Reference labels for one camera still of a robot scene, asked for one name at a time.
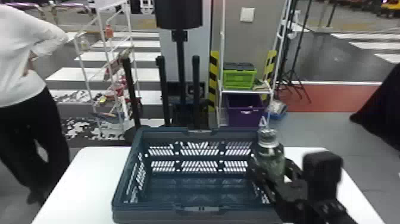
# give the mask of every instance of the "shelf rack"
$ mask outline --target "shelf rack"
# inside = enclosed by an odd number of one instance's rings
[[[277,61],[274,68],[274,78],[271,90],[269,91],[253,91],[253,90],[235,90],[235,89],[224,89],[223,86],[223,72],[224,72],[224,53],[225,53],[225,19],[226,19],[226,0],[222,1],[222,19],[221,19],[221,32],[220,32],[220,59],[219,59],[219,80],[218,80],[218,107],[216,109],[217,112],[217,124],[218,127],[225,126],[227,124],[227,115],[225,108],[222,108],[222,99],[223,94],[269,94],[270,95],[270,104],[274,98],[275,88],[276,88],[276,79],[278,76],[278,69],[277,67],[280,64],[280,60],[282,57],[282,49],[283,43],[286,36],[286,29],[285,27],[288,26],[289,21],[289,14],[290,14],[290,5],[292,4],[292,0],[285,0],[284,7],[282,9],[281,20],[278,23],[278,28],[276,32],[276,37],[274,40],[274,44],[272,49],[277,50]],[[271,114],[268,112],[267,118],[263,115],[260,120],[260,126],[269,127]]]
[[[132,27],[131,27],[131,22],[130,22],[130,6],[129,3],[127,1],[122,2],[121,4],[121,9],[118,10],[116,13],[114,13],[110,18],[108,18],[105,21],[105,24],[109,24],[111,20],[115,19],[117,15],[119,15],[121,12],[124,12],[124,14],[126,15],[126,19],[127,19],[127,27],[125,29],[122,30],[122,32],[128,32],[129,34],[132,34]],[[88,91],[89,97],[90,97],[90,104],[92,106],[92,110],[94,113],[97,113],[97,107],[99,106],[98,102],[96,102],[94,100],[94,96],[92,93],[92,89],[90,88],[90,80],[93,79],[96,76],[99,75],[104,75],[105,71],[108,70],[109,74],[110,74],[110,81],[111,81],[111,86],[108,89],[111,89],[113,91],[113,87],[115,86],[116,83],[118,83],[120,81],[120,76],[121,76],[121,70],[123,71],[123,68],[120,68],[119,71],[113,71],[113,68],[111,67],[112,62],[117,59],[118,53],[115,50],[118,49],[118,47],[120,47],[123,43],[125,42],[130,42],[130,59],[133,61],[133,67],[134,67],[134,78],[135,78],[135,89],[137,91],[137,95],[138,97],[140,97],[140,86],[139,86],[139,78],[138,78],[138,67],[136,64],[136,59],[135,59],[135,50],[134,50],[134,44],[133,44],[133,38],[131,35],[128,35],[127,37],[118,40],[120,41],[118,45],[113,46],[113,38],[109,38],[108,40],[106,40],[105,38],[105,34],[104,34],[104,28],[103,28],[103,22],[102,22],[102,17],[101,17],[101,12],[105,11],[109,8],[114,8],[114,5],[110,5],[109,7],[102,7],[100,10],[97,9],[96,13],[96,17],[93,18],[92,21],[90,21],[88,24],[84,25],[74,36],[73,42],[74,42],[74,46],[75,46],[75,50],[79,59],[79,63],[80,63],[80,67],[82,69],[82,73],[83,76],[85,78],[85,85],[86,85],[86,89]],[[99,33],[101,36],[101,41],[102,41],[102,45],[103,45],[103,49],[104,49],[104,53],[105,53],[105,58],[106,58],[106,62],[105,64],[99,68],[99,70],[94,73],[91,74],[90,76],[88,76],[88,73],[85,70],[85,63],[82,60],[82,54],[84,53],[84,51],[81,51],[80,49],[80,45],[78,43],[79,37],[81,37],[84,33],[85,30],[92,26],[92,25],[97,25],[99,27]],[[133,124],[133,122],[131,122],[129,120],[129,109],[128,106],[126,105],[125,102],[125,89],[123,90],[122,96],[118,96],[117,91],[113,91],[114,93],[114,102],[112,104],[112,109],[109,113],[113,113],[113,111],[117,112],[118,115],[118,125],[119,125],[119,129],[122,131],[122,133],[127,130],[128,128],[130,128]],[[101,125],[100,120],[96,117],[96,122],[97,125],[99,127],[100,133],[103,136],[103,128]]]

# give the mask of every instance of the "yellow and black striped tape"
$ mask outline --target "yellow and black striped tape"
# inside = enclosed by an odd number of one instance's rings
[[[215,112],[217,105],[217,89],[218,89],[218,60],[220,53],[218,51],[211,51],[210,53],[210,79],[208,81],[208,112]]]
[[[274,77],[274,68],[275,68],[275,58],[277,55],[277,51],[269,51],[267,54],[267,59],[265,60],[264,67],[264,80],[267,79],[267,82],[272,86],[272,78]],[[267,99],[267,94],[261,95],[261,100],[265,101]]]

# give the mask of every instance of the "red mat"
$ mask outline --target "red mat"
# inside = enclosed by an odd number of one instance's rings
[[[289,112],[357,112],[379,86],[374,85],[304,85],[310,95],[309,103],[304,93],[300,99],[294,89],[284,90],[280,99]]]

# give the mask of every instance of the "black cylinder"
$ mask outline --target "black cylinder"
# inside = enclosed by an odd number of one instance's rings
[[[156,59],[156,65],[160,73],[160,86],[161,86],[161,97],[162,97],[162,110],[164,112],[164,123],[166,127],[170,125],[170,106],[168,103],[168,89],[167,89],[167,75],[165,73],[165,58],[164,56],[158,56]]]
[[[188,30],[203,25],[202,0],[155,0],[157,27]]]
[[[199,119],[200,119],[200,57],[194,55],[192,57],[192,67],[193,67],[193,123],[195,129],[199,129]]]
[[[139,129],[141,127],[141,123],[140,123],[140,117],[139,117],[138,101],[136,100],[135,85],[133,84],[132,68],[130,66],[130,59],[129,58],[122,59],[122,66],[125,71],[126,82],[128,85],[130,107],[132,109],[132,116],[135,121],[135,128]]]

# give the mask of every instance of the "orange item on shelf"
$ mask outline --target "orange item on shelf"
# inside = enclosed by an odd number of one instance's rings
[[[111,28],[111,26],[109,24],[105,27],[105,37],[107,39],[110,39],[110,38],[114,37],[113,28]]]

